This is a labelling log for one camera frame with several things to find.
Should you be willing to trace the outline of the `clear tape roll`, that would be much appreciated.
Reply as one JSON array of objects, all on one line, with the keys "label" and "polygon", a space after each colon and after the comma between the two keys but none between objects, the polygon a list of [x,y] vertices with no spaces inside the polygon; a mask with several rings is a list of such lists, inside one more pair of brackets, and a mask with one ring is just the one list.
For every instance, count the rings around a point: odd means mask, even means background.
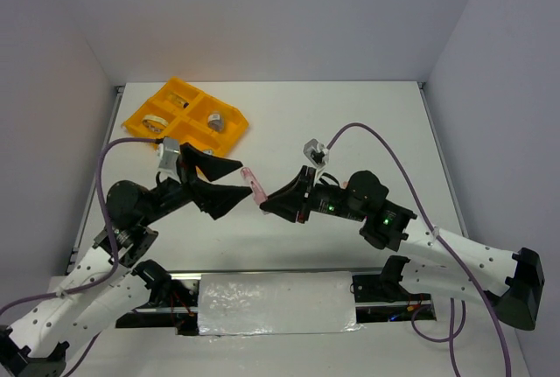
[{"label": "clear tape roll", "polygon": [[169,123],[164,118],[157,115],[145,115],[142,124],[154,134],[162,133],[169,126]]}]

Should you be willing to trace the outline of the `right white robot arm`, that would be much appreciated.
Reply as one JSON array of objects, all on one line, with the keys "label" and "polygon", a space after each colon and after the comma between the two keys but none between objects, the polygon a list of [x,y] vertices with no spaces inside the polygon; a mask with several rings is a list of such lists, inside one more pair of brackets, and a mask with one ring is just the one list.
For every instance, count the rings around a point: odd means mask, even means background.
[{"label": "right white robot arm", "polygon": [[429,294],[488,304],[502,323],[535,329],[545,283],[537,252],[493,248],[428,227],[390,201],[388,188],[371,171],[355,172],[346,187],[318,182],[315,175],[303,167],[261,209],[291,223],[303,224],[311,213],[360,222],[365,242],[388,252],[376,290],[389,300]]}]

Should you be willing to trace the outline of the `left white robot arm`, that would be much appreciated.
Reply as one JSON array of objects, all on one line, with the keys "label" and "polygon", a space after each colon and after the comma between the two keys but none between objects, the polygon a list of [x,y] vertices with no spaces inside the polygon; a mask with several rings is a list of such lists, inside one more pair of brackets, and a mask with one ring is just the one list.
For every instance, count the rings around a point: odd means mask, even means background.
[{"label": "left white robot arm", "polygon": [[148,189],[129,180],[99,192],[105,227],[52,292],[27,297],[26,315],[1,328],[1,365],[11,376],[61,376],[71,356],[128,311],[187,296],[179,281],[145,255],[158,237],[151,224],[189,203],[217,220],[248,197],[248,186],[220,185],[240,161],[159,138],[157,178]]}]

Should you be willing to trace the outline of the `jar of paper clips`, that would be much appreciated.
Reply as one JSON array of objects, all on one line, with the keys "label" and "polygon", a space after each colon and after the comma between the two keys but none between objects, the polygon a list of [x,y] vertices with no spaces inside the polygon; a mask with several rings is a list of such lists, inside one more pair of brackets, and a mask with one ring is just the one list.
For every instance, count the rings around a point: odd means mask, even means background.
[{"label": "jar of paper clips", "polygon": [[206,119],[207,126],[216,131],[222,132],[225,129],[225,120],[219,111],[212,112]]}]

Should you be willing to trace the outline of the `pink highlighter pen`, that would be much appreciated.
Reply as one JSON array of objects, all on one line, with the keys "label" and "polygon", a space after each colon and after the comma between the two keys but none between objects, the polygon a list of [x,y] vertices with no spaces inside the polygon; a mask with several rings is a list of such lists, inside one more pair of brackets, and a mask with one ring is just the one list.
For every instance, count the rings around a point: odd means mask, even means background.
[{"label": "pink highlighter pen", "polygon": [[267,200],[268,196],[252,170],[248,167],[243,167],[241,169],[241,177],[246,185],[251,188],[253,199],[257,205],[261,205]]}]

